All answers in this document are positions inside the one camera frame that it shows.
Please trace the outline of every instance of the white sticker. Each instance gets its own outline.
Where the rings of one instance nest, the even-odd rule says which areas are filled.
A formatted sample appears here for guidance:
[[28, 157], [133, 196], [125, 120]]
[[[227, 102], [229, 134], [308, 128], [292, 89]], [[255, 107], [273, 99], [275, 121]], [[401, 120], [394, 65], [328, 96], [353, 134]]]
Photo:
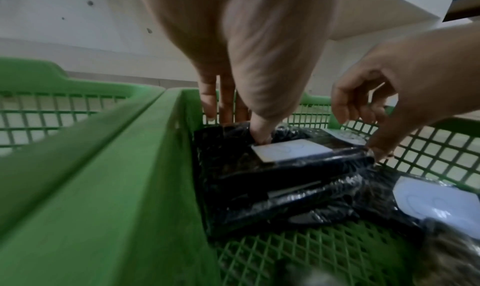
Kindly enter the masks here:
[[274, 162], [331, 152], [332, 149], [306, 139], [252, 146], [263, 162]]
[[367, 141], [357, 133], [347, 130], [323, 129], [333, 137], [351, 143], [352, 145], [365, 146]]
[[393, 192], [403, 213], [440, 220], [480, 239], [480, 201], [476, 194], [409, 177], [401, 177]]

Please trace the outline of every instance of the white label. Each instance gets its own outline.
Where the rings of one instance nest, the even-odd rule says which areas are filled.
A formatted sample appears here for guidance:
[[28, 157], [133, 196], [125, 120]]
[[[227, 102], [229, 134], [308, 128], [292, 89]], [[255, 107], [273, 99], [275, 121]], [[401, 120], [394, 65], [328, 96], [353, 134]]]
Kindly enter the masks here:
[[252, 146], [263, 162], [274, 162], [331, 152], [332, 149], [306, 139]]
[[333, 137], [343, 140], [345, 142], [351, 143], [352, 145], [365, 146], [367, 143], [365, 138], [360, 136], [357, 133], [346, 130], [332, 130], [332, 129], [323, 129], [325, 132], [329, 133]]
[[409, 177], [401, 177], [393, 192], [403, 213], [418, 219], [437, 219], [480, 239], [480, 201], [477, 195]]

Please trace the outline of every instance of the green plastic basket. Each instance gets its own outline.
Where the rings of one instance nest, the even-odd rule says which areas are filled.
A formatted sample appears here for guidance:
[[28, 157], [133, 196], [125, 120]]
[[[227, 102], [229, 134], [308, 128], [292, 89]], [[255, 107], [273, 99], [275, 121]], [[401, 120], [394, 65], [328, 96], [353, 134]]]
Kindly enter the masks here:
[[[191, 133], [206, 123], [196, 89], [74, 81], [50, 63], [0, 59], [0, 91], [2, 147], [14, 149], [0, 158], [0, 285], [266, 285], [279, 258], [321, 266], [351, 286], [411, 284], [415, 248], [365, 221], [209, 246], [192, 171]], [[23, 96], [34, 104], [47, 96], [53, 110], [40, 101], [22, 106]], [[55, 107], [57, 96], [70, 109]], [[125, 100], [94, 113], [90, 96]], [[85, 106], [78, 109], [75, 97]], [[58, 126], [42, 123], [52, 113]], [[91, 117], [61, 127], [62, 114], [85, 113]], [[8, 114], [22, 125], [6, 125]], [[27, 114], [41, 126], [27, 123]], [[323, 97], [304, 96], [286, 121], [342, 127]], [[17, 143], [14, 131], [30, 136]], [[48, 137], [35, 141], [33, 131]], [[479, 141], [478, 122], [449, 119], [412, 134], [384, 164], [475, 190]]]

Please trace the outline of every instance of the hand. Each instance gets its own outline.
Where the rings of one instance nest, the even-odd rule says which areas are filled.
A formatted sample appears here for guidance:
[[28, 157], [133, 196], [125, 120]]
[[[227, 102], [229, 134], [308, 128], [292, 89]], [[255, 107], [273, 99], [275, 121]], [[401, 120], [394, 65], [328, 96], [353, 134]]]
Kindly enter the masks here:
[[298, 106], [338, 0], [143, 0], [195, 66], [203, 111], [249, 119], [258, 143]]
[[[373, 92], [368, 104], [369, 92]], [[398, 93], [390, 116], [389, 96]], [[412, 131], [480, 109], [480, 26], [427, 32], [374, 47], [334, 85], [340, 123], [361, 117], [379, 123], [367, 146], [384, 158]]]

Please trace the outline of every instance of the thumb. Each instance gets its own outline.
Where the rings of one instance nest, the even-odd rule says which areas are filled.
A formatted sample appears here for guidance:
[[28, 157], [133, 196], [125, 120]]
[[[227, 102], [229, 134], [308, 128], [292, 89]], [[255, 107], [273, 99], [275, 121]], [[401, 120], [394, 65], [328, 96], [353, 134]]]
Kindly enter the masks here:
[[367, 147], [372, 149], [376, 161], [390, 154], [402, 140], [414, 130], [424, 126], [426, 121], [415, 115], [412, 110], [397, 105], [370, 137]]
[[257, 144], [269, 144], [272, 141], [272, 131], [278, 123], [278, 121], [267, 120], [252, 112], [250, 119], [250, 134]]

